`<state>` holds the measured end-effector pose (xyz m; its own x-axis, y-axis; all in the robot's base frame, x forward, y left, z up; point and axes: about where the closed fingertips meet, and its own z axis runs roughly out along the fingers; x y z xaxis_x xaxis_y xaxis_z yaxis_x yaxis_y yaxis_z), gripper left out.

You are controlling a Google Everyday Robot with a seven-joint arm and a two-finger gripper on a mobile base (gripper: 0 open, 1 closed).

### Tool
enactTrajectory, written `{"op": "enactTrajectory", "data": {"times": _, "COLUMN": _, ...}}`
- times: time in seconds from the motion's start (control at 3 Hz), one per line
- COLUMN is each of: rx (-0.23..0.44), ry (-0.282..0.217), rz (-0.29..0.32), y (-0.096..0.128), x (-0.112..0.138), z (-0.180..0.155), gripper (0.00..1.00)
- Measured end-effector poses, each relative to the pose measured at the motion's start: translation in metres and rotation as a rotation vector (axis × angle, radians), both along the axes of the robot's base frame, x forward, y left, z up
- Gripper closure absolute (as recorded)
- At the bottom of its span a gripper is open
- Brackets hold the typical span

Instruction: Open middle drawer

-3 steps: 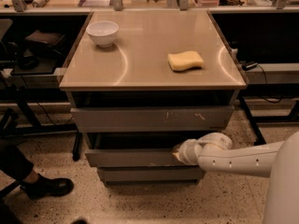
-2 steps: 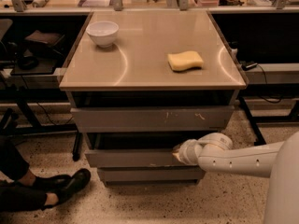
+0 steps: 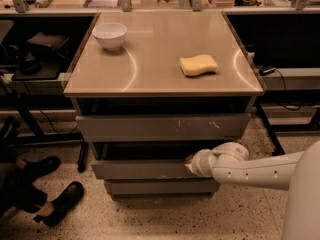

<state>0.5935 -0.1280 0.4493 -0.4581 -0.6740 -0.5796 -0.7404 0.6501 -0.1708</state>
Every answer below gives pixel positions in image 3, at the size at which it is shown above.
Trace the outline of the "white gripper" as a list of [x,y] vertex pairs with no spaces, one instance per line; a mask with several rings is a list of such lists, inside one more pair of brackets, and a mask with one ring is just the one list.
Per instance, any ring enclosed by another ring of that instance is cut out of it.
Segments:
[[202,149],[186,158],[184,166],[196,176],[212,177],[213,167],[217,161],[217,155],[209,149]]

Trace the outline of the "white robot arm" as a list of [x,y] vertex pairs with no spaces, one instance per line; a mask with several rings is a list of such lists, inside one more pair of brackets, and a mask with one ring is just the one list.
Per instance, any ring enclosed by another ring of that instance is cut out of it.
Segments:
[[194,175],[220,184],[286,190],[282,240],[320,240],[320,142],[287,155],[251,160],[248,150],[228,142],[189,156]]

